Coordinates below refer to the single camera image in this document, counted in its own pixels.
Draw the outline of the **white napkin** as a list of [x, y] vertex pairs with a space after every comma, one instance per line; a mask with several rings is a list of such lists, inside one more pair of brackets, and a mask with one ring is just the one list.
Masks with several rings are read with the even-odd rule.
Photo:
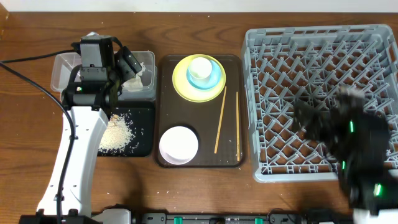
[[142, 79], [141, 76], [143, 72], [146, 70], [146, 67], [143, 62], [140, 63], [141, 71], [136, 74], [134, 78], [123, 83], [123, 90], [124, 91], [141, 91], [143, 89]]

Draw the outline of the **pink bowl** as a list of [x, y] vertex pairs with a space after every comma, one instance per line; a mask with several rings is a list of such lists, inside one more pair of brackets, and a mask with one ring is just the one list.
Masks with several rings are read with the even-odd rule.
[[159, 152], [170, 164], [183, 165], [190, 162], [198, 152], [198, 137], [185, 126], [174, 126], [160, 138]]

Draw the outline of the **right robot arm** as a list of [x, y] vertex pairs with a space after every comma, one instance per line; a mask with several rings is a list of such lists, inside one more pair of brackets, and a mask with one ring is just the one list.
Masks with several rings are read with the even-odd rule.
[[386, 118], [364, 110], [361, 90], [340, 88], [328, 112], [294, 103], [293, 130], [322, 142], [340, 163], [338, 180], [354, 223], [397, 223], [397, 178], [385, 167], [391, 138]]

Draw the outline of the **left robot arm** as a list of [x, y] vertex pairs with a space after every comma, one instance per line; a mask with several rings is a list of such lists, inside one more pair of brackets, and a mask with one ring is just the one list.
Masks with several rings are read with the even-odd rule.
[[132, 223], [130, 209], [115, 205], [92, 214], [91, 189], [101, 138], [118, 101], [124, 74], [111, 44], [81, 44], [82, 64], [63, 91], [63, 133], [49, 185], [33, 215], [20, 223]]

